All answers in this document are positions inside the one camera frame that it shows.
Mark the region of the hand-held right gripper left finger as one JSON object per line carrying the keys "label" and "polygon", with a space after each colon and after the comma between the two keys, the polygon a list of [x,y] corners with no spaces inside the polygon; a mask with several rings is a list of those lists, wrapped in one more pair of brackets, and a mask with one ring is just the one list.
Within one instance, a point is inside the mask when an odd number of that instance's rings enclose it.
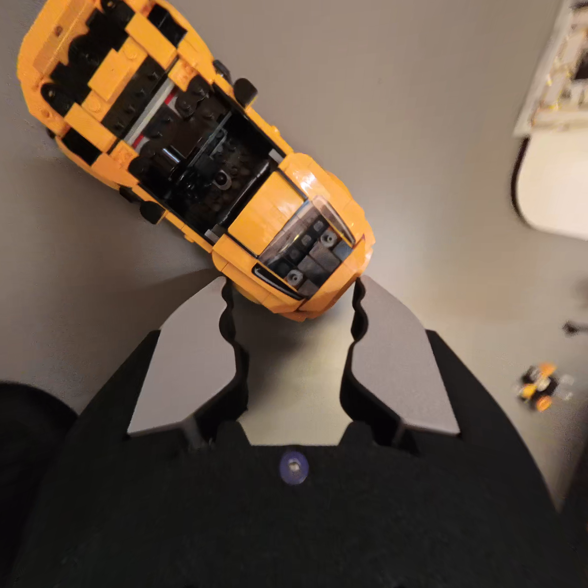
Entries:
{"label": "hand-held right gripper left finger", "polygon": [[249,357],[236,340],[232,285],[218,277],[180,305],[158,331],[127,434],[180,430],[208,445],[246,411]]}

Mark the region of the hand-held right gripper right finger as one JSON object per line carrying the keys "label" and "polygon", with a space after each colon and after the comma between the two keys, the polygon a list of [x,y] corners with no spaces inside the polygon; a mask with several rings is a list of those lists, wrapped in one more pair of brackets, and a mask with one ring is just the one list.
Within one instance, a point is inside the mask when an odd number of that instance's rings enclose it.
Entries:
{"label": "hand-held right gripper right finger", "polygon": [[372,278],[359,277],[343,369],[340,402],[367,425],[381,446],[408,432],[458,437],[460,426],[426,329],[398,298]]}

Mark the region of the orange lego car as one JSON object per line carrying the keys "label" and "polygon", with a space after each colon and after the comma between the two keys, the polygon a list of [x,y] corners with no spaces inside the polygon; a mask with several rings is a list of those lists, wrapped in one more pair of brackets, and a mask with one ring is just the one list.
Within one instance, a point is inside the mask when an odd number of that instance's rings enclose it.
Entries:
{"label": "orange lego car", "polygon": [[46,1],[17,77],[65,156],[269,311],[317,318],[368,266],[375,237],[348,188],[254,110],[256,87],[169,1]]}

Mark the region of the white wooden book stand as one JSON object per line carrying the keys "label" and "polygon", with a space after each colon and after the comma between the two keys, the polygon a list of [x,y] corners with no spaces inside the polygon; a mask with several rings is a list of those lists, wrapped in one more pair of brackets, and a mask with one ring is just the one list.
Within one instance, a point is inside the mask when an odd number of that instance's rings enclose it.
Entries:
{"label": "white wooden book stand", "polygon": [[541,130],[523,139],[511,202],[537,231],[587,241],[587,129]]}

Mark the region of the cluster of round lego pieces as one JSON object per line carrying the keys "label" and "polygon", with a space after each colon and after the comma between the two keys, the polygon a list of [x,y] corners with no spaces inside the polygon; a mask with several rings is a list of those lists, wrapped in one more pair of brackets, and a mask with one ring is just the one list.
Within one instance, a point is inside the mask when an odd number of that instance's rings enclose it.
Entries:
{"label": "cluster of round lego pieces", "polygon": [[556,364],[543,362],[531,365],[521,375],[516,396],[529,410],[543,413],[554,401],[568,401],[574,384],[574,378],[561,372]]}

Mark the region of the lego sticker sheet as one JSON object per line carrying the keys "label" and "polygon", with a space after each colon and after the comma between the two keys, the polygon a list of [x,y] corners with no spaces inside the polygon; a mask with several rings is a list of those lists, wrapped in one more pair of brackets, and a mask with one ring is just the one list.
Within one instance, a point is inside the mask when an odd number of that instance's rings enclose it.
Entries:
{"label": "lego sticker sheet", "polygon": [[563,1],[513,136],[587,129],[587,1]]}

